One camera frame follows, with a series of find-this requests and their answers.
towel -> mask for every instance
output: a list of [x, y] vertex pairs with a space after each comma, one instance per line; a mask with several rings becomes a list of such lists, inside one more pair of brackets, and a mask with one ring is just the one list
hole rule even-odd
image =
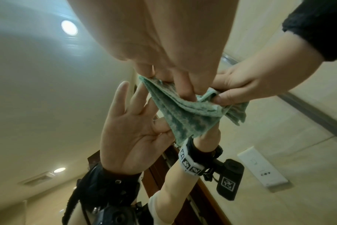
[[219, 92], [209, 88], [204, 95], [197, 95], [197, 102], [183, 100], [176, 93], [174, 83], [162, 82], [157, 78], [139, 76], [152, 99], [163, 113], [166, 121], [181, 145], [189, 137], [198, 137], [211, 129], [224, 115], [235, 125], [245, 122], [248, 102], [231, 106], [219, 106], [211, 99]]

wall outlet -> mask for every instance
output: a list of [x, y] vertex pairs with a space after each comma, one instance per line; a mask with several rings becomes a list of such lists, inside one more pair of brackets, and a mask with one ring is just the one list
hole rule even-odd
[[254, 147], [239, 153], [238, 157], [264, 187], [288, 183], [288, 180]]

air vent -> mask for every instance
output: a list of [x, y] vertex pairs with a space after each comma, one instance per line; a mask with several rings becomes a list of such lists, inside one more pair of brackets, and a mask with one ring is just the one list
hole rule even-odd
[[29, 178], [25, 181], [22, 181], [19, 184], [34, 187], [34, 186], [39, 185], [41, 183], [44, 183], [46, 181], [52, 180], [54, 177], [55, 177], [54, 174], [52, 174], [50, 172], [45, 172], [45, 173], [39, 174], [37, 176], [34, 176], [32, 178]]

ceiling light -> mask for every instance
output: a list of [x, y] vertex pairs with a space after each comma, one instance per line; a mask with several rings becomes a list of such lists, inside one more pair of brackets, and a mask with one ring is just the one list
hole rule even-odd
[[77, 34], [78, 30], [76, 25], [69, 20], [62, 21], [61, 27], [68, 35], [75, 36]]
[[61, 173], [62, 171], [64, 171], [66, 168], [58, 168], [56, 170], [54, 170], [54, 173]]

ceiling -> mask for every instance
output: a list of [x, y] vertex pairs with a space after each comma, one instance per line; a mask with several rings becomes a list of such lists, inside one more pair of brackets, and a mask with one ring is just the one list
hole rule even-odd
[[[76, 24], [76, 36], [63, 20]], [[0, 0], [0, 210], [86, 172], [116, 87], [132, 74], [66, 0]], [[60, 167], [51, 181], [18, 184]]]

